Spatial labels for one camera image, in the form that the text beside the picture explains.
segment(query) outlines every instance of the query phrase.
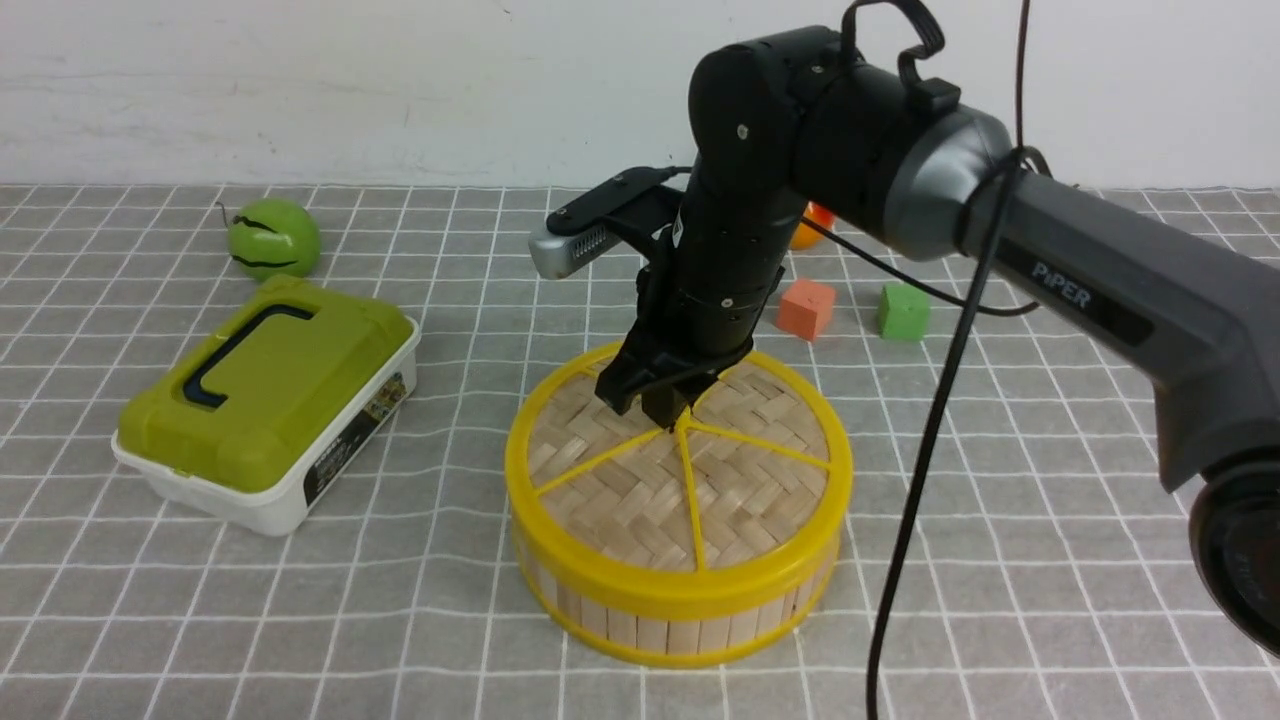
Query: orange cube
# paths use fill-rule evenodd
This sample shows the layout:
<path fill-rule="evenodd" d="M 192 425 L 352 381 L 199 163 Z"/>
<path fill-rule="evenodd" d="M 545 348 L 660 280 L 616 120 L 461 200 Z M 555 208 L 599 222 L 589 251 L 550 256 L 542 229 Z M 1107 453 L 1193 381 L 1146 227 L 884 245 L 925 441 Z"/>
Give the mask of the orange cube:
<path fill-rule="evenodd" d="M 836 305 L 836 288 L 799 278 L 782 293 L 778 329 L 809 342 L 827 329 Z"/>

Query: yellow spoke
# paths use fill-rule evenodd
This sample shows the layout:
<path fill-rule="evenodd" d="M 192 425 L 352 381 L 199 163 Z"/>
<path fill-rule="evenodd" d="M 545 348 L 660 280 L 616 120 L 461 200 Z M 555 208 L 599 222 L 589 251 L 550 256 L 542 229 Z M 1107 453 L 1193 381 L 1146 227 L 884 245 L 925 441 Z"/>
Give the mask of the yellow spoke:
<path fill-rule="evenodd" d="M 561 487 L 562 484 L 572 480 L 573 478 L 581 475 L 582 473 L 586 473 L 588 470 L 591 470 L 591 469 L 596 468 L 598 465 L 600 465 L 605 460 L 611 460 L 613 457 L 617 457 L 618 455 L 622 455 L 623 452 L 631 450 L 632 447 L 636 447 L 639 445 L 644 445 L 644 443 L 649 442 L 650 439 L 658 437 L 659 434 L 662 434 L 662 429 L 660 428 L 655 429 L 655 430 L 649 430 L 649 432 L 646 432 L 644 434 L 639 434 L 639 436 L 636 436 L 636 437 L 634 437 L 634 438 L 631 438 L 631 439 L 628 439 L 626 442 L 621 442 L 621 443 L 618 443 L 618 445 L 616 445 L 616 446 L 605 450 L 604 452 L 596 455 L 595 457 L 591 457 L 590 460 L 588 460 L 588 461 L 585 461 L 585 462 L 582 462 L 582 464 L 580 464 L 580 465 L 577 465 L 577 466 L 575 466 L 575 468 L 572 468 L 572 469 L 570 469 L 570 470 L 559 474 L 558 477 L 553 478 L 550 482 L 543 484 L 541 487 L 535 488 L 534 489 L 534 497 L 541 497 L 543 495 L 545 495 L 545 493 L 548 493 L 548 492 L 550 492 L 550 491 Z"/>
<path fill-rule="evenodd" d="M 691 424 L 689 415 L 681 415 L 676 420 L 676 442 L 680 446 L 680 464 L 685 468 L 685 495 L 689 497 L 689 523 L 694 529 L 694 559 L 698 561 L 698 571 L 707 570 L 707 557 L 703 551 L 703 520 L 698 510 L 698 482 L 694 479 L 694 459 L 689 452 L 687 428 Z"/>
<path fill-rule="evenodd" d="M 728 438 L 728 439 L 733 439 L 733 441 L 737 441 L 737 442 L 745 442 L 748 445 L 754 445 L 756 447 L 763 447 L 764 450 L 772 450 L 773 452 L 777 452 L 778 455 L 786 455 L 787 457 L 790 457 L 792 460 L 799 460 L 800 462 L 808 462 L 809 465 L 814 465 L 817 468 L 822 468 L 823 470 L 831 470 L 831 462 L 827 462 L 826 460 L 818 460 L 817 457 L 814 457 L 812 455 L 805 455 L 804 452 L 797 452 L 795 450 L 791 450 L 790 447 L 783 447 L 783 446 L 781 446 L 778 443 L 769 442 L 767 439 L 760 439 L 760 438 L 755 438 L 755 437 L 751 437 L 751 436 L 745 436 L 742 433 L 733 432 L 733 430 L 731 430 L 728 428 L 717 428 L 716 425 L 708 425 L 707 423 L 699 423 L 698 420 L 690 420 L 689 421 L 689 427 L 691 429 L 695 429 L 695 430 L 699 430 L 699 432 L 703 432 L 703 433 L 710 433 L 713 436 L 721 436 L 721 437 L 724 437 L 724 438 Z"/>

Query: yellow rim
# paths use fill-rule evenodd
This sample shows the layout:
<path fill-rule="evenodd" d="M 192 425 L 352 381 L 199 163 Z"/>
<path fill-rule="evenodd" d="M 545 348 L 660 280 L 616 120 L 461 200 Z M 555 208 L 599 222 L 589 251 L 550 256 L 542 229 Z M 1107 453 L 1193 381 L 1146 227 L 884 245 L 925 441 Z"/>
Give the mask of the yellow rim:
<path fill-rule="evenodd" d="M 831 578 L 836 574 L 836 564 L 831 562 L 831 568 L 827 569 L 826 575 L 823 575 L 804 607 L 796 610 L 795 615 L 778 624 L 777 628 L 769 630 L 768 633 L 756 635 L 745 643 L 740 643 L 726 650 L 690 655 L 667 655 L 662 652 L 637 650 L 635 647 L 611 642 L 600 635 L 586 632 L 585 628 L 573 623 L 563 612 L 561 612 L 559 609 L 556 607 L 554 602 L 549 602 L 547 597 L 543 596 L 543 591 L 539 589 L 538 582 L 529 575 L 529 564 L 526 562 L 524 553 L 520 552 L 518 547 L 516 548 L 516 557 L 518 560 L 517 564 L 520 565 L 520 574 L 525 577 L 525 584 L 529 587 L 530 592 L 532 592 L 534 598 L 543 606 L 547 615 L 564 628 L 568 634 L 573 635 L 584 644 L 603 652 L 604 655 L 611 655 L 620 660 L 635 662 L 637 665 L 666 667 L 672 670 L 687 670 L 690 667 L 707 667 L 709 665 L 733 662 L 735 660 L 741 660 L 764 650 L 765 647 L 769 647 L 776 643 L 778 638 L 796 629 L 796 626 L 809 616 L 809 612 L 813 611 L 814 606 L 818 605 L 818 601 L 822 600 L 822 596 L 827 592 L 827 584 L 831 582 Z"/>
<path fill-rule="evenodd" d="M 814 577 L 827 560 L 823 551 L 831 542 L 832 534 L 840 533 L 844 527 L 854 488 L 852 450 L 835 409 L 818 389 L 799 373 L 762 352 L 753 352 L 745 361 L 772 373 L 791 387 L 809 405 L 827 437 L 826 462 L 805 457 L 805 461 L 819 462 L 828 468 L 826 492 L 809 523 L 790 541 L 765 555 L 731 568 L 707 568 L 700 555 L 703 543 L 698 525 L 696 493 L 689 488 L 686 500 L 694 524 L 694 547 L 699 553 L 698 570 L 658 571 L 598 555 L 570 536 L 545 511 L 539 501 L 540 492 L 534 488 L 529 473 L 529 439 L 534 425 L 562 384 L 577 374 L 588 373 L 591 365 L 613 356 L 620 345 L 599 347 L 557 369 L 534 389 L 516 415 L 506 452 L 507 489 L 512 516 L 524 529 L 526 542 L 538 562 L 563 585 L 602 605 L 669 621 L 705 620 L 755 609 L 776 600 L 786 588 Z M 689 429 L 728 434 L 727 430 L 708 428 L 690 420 L 686 414 L 677 425 L 677 432 L 682 438 Z M 648 439 L 658 432 L 662 430 L 654 430 L 641 438 Z M 737 438 L 735 434 L 728 437 Z M 634 447 L 643 442 L 641 438 L 634 438 L 625 446 Z M 755 438 L 748 439 L 763 442 Z M 795 456 L 786 448 L 780 451 Z M 613 448 L 608 455 L 617 452 L 621 450 Z M 681 455 L 686 480 L 691 483 L 692 473 L 684 441 L 681 441 Z M 588 464 L 599 461 L 603 461 L 603 457 L 591 459 Z M 586 469 L 579 465 L 566 473 L 568 477 L 562 475 L 554 482 L 557 484 L 570 482 Z"/>

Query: white wall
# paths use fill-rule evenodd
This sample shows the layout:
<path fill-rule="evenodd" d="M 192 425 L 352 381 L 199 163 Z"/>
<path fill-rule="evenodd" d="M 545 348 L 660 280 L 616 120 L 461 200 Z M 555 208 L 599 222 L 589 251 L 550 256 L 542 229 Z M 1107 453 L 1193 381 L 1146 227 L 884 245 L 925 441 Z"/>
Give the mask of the white wall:
<path fill-rule="evenodd" d="M 0 0 L 0 182 L 594 184 L 690 158 L 703 54 L 844 9 L 786 5 Z M 1011 122 L 1018 1 L 931 5 L 923 70 Z M 895 13 L 861 23 L 886 64 Z M 1038 0 L 1028 142 L 1091 186 L 1280 184 L 1277 28 L 1271 0 Z"/>

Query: robotic arm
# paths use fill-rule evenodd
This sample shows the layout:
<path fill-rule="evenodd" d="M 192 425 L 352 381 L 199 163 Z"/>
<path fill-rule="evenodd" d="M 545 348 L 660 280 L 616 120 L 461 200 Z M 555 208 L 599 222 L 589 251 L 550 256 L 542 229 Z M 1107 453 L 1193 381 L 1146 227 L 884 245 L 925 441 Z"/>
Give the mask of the robotic arm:
<path fill-rule="evenodd" d="M 911 260 L 977 255 L 1012 143 L 960 90 L 922 79 L 942 49 L 919 3 L 896 0 L 922 44 L 897 73 L 841 32 L 805 27 L 737 42 L 694 70 L 699 156 L 632 168 L 530 238 L 563 278 L 620 241 L 648 260 L 637 315 L 599 375 L 617 413 L 635 398 L 662 427 L 751 350 L 809 201 Z M 1166 492 L 1204 482 L 1192 552 L 1224 612 L 1280 655 L 1280 270 L 1061 184 L 1016 178 L 995 272 L 1105 343 L 1152 382 Z"/>

